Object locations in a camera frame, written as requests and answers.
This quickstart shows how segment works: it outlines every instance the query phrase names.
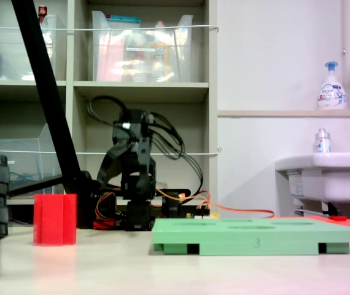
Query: green foam board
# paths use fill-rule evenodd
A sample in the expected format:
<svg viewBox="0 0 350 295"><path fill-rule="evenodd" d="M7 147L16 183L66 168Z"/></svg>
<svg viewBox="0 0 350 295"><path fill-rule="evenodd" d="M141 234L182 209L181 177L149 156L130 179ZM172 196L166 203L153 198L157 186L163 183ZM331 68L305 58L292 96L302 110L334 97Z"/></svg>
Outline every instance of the green foam board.
<svg viewBox="0 0 350 295"><path fill-rule="evenodd" d="M157 219L155 251L200 255L348 253L350 227L308 218Z"/></svg>

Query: clear plastic bin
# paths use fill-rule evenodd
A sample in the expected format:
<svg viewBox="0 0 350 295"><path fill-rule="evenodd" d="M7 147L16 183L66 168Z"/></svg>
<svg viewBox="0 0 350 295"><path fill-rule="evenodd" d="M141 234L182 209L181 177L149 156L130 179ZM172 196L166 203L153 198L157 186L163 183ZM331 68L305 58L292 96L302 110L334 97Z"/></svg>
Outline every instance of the clear plastic bin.
<svg viewBox="0 0 350 295"><path fill-rule="evenodd" d="M66 32L52 30L60 25L56 15L47 15L42 23L42 34L55 78L65 80ZM22 35L18 29L0 28L0 80L34 81Z"/></svg>
<svg viewBox="0 0 350 295"><path fill-rule="evenodd" d="M47 124L38 138L0 140L0 154L5 155L9 162L10 188L61 174L54 152ZM63 187L62 185L48 187L28 195L43 193L62 194Z"/></svg>
<svg viewBox="0 0 350 295"><path fill-rule="evenodd" d="M93 11L93 80L112 82L191 82L191 28L111 30ZM178 26L192 25L184 15Z"/></svg>

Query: white sink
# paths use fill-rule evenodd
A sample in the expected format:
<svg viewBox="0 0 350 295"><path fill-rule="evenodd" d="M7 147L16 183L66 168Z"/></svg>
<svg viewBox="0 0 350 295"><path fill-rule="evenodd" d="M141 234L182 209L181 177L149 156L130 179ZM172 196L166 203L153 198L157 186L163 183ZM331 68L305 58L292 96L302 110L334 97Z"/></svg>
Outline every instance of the white sink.
<svg viewBox="0 0 350 295"><path fill-rule="evenodd" d="M350 202L350 152L289 157L277 161L275 169L287 173L295 198Z"/></svg>

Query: number 3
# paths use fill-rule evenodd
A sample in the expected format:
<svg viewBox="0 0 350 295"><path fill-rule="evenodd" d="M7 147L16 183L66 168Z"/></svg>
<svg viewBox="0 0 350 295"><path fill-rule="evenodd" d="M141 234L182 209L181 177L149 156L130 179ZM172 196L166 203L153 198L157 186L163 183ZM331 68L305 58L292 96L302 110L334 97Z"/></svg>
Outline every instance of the number 3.
<svg viewBox="0 0 350 295"><path fill-rule="evenodd" d="M257 249L257 248L259 248L260 246L261 246L261 244L260 244L260 238L256 238L256 239L255 239L254 248Z"/></svg>

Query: white table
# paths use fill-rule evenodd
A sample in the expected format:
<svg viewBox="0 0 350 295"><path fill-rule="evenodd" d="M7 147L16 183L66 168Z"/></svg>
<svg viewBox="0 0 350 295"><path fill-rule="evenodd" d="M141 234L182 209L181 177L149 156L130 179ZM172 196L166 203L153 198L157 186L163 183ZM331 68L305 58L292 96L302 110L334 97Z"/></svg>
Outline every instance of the white table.
<svg viewBox="0 0 350 295"><path fill-rule="evenodd" d="M0 241L0 295L345 294L350 254L164 256L150 232L78 230L77 245L32 245L32 228Z"/></svg>

